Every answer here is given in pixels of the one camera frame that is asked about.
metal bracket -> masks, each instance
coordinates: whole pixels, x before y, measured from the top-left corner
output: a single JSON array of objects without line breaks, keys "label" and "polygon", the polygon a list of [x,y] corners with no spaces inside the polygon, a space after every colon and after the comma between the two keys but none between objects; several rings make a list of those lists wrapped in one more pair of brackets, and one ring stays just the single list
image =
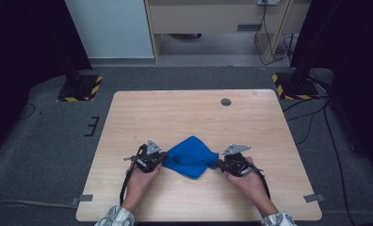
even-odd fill
[{"label": "metal bracket", "polygon": [[146,154],[150,155],[152,153],[157,153],[161,150],[157,144],[155,144],[151,139],[148,140],[148,148],[146,150]]},{"label": "metal bracket", "polygon": [[323,194],[319,194],[319,195],[312,194],[312,195],[304,196],[303,198],[306,200],[306,202],[314,202],[314,201],[322,202],[326,200]]},{"label": "metal bracket", "polygon": [[251,146],[248,145],[231,144],[224,152],[222,152],[222,155],[232,155],[235,153],[246,151],[250,148]]}]

blue cloth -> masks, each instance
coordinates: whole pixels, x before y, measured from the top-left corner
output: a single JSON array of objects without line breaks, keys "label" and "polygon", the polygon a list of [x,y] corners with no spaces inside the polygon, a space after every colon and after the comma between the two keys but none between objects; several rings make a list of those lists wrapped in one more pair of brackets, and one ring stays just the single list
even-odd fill
[{"label": "blue cloth", "polygon": [[164,167],[192,179],[199,178],[207,169],[215,169],[218,153],[212,153],[197,137],[189,137],[167,152]]}]

wooden table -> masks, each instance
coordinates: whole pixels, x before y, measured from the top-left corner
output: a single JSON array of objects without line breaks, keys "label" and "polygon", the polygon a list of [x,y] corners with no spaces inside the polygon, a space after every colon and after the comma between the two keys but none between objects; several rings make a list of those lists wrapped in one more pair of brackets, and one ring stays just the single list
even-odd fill
[{"label": "wooden table", "polygon": [[[221,104],[223,98],[231,105]],[[317,202],[303,196],[313,189],[273,90],[119,91],[113,98],[76,217],[97,221],[119,204],[130,162],[125,157],[152,139],[167,151],[196,136],[216,153],[228,145],[250,145],[243,152],[264,170],[271,198],[294,219],[318,220]],[[138,221],[251,221],[255,206],[219,169],[197,180],[162,168],[136,212]]]}]

gray floor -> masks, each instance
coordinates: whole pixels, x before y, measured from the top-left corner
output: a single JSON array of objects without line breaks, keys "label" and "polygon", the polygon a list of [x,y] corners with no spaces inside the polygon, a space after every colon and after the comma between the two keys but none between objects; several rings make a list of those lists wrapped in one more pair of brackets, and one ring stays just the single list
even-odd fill
[{"label": "gray floor", "polygon": [[[36,111],[18,121],[0,150],[0,200],[30,200],[68,204],[82,194],[89,167],[103,130],[103,122],[112,95],[117,90],[143,89],[275,89],[270,76],[290,71],[282,60],[265,66],[252,42],[252,34],[203,35],[200,39],[166,36],[159,64],[126,62],[94,65],[104,82],[92,102],[57,103],[56,96],[64,76],[37,85],[30,92],[29,102]],[[316,69],[325,80],[332,73]],[[283,109],[297,101],[280,100]],[[313,100],[285,112],[291,119],[322,107],[326,99]],[[33,112],[27,105],[23,116]],[[341,158],[346,196],[354,222],[373,222],[373,168],[364,154],[353,153],[349,139],[337,116],[327,109],[336,146]],[[91,117],[100,116],[101,123],[94,137],[90,132]],[[344,203],[342,180],[335,151],[323,113],[288,121],[303,165],[317,194],[323,218],[319,221],[298,221],[307,226],[351,225]],[[77,222],[75,210],[59,208],[0,206],[0,225],[93,225]],[[186,225],[240,225],[251,223],[194,223]]]}]

hazard tape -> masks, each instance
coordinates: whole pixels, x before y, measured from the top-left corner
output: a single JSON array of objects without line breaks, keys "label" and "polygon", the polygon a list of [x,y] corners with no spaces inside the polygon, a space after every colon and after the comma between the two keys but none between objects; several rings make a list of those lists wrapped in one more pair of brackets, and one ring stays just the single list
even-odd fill
[{"label": "hazard tape", "polygon": [[277,88],[278,95],[280,96],[281,100],[308,100],[308,99],[318,98],[317,95],[286,95],[284,94],[283,86],[281,85],[277,74],[272,75],[272,81],[274,82],[275,87]]},{"label": "hazard tape", "polygon": [[96,78],[95,86],[93,87],[92,91],[90,92],[90,96],[85,97],[64,97],[64,98],[58,98],[57,100],[59,102],[78,102],[78,101],[91,101],[96,95],[96,92],[98,91],[99,87],[101,86],[102,79],[104,79],[103,76],[98,76]]}]

